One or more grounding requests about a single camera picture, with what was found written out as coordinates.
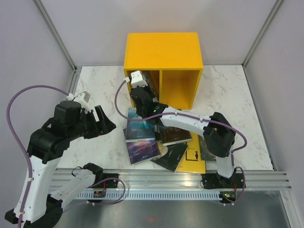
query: yellow box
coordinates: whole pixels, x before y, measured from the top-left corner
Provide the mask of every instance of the yellow box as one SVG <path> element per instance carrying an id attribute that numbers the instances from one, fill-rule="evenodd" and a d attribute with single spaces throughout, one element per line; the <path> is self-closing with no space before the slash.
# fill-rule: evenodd
<path id="1" fill-rule="evenodd" d="M 130 33 L 125 76 L 136 70 L 150 71 L 161 103 L 191 109 L 203 71 L 198 34 Z"/>

